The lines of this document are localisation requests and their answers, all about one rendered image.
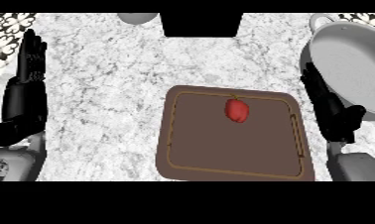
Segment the brown tray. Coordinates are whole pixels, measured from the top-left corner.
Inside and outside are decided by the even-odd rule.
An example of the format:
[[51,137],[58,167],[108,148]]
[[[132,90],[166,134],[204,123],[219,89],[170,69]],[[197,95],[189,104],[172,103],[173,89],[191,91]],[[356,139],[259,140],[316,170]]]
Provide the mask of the brown tray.
[[[250,117],[225,113],[237,95]],[[287,93],[176,85],[166,95],[155,166],[182,180],[313,181],[296,99]]]

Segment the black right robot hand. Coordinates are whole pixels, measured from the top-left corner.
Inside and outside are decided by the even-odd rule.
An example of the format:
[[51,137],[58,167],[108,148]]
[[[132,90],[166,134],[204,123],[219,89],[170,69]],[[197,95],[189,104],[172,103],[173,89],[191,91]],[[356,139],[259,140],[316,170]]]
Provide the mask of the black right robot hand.
[[337,94],[330,91],[322,75],[312,62],[306,64],[300,80],[313,105],[322,137],[328,142],[355,143],[355,131],[361,128],[367,108],[346,107]]

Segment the red bell pepper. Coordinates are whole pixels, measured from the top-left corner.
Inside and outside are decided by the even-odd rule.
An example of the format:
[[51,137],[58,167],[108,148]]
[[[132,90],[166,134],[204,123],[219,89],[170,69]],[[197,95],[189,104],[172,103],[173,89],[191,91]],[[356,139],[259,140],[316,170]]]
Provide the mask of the red bell pepper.
[[237,123],[244,123],[250,117],[250,105],[237,95],[226,102],[225,113],[228,118]]

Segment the grey round object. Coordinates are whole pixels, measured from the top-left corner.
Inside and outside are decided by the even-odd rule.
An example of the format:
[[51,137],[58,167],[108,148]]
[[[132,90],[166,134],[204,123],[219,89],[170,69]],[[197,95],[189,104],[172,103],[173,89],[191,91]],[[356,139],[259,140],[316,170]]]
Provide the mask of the grey round object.
[[157,17],[157,13],[118,13],[117,16],[126,24],[142,25]]

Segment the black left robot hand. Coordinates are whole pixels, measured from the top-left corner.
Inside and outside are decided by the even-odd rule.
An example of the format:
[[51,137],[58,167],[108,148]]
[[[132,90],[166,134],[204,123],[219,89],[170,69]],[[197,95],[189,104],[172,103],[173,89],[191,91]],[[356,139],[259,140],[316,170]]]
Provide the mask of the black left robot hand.
[[17,75],[8,81],[3,95],[0,147],[18,144],[46,129],[46,50],[48,43],[28,29],[18,52]]

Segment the grey pot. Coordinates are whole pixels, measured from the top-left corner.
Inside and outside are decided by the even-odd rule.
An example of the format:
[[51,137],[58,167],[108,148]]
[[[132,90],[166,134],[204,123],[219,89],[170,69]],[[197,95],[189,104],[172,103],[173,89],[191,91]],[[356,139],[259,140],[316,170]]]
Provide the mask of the grey pot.
[[375,121],[375,27],[336,21],[327,14],[309,18],[312,37],[300,68],[312,61],[330,90],[346,105],[367,108],[364,119]]

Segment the black appliance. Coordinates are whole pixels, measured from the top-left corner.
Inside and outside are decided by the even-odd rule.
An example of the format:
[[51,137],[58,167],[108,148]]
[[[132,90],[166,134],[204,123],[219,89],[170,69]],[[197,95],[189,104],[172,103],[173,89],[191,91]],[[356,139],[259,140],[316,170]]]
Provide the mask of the black appliance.
[[164,36],[169,38],[234,38],[242,13],[161,13]]

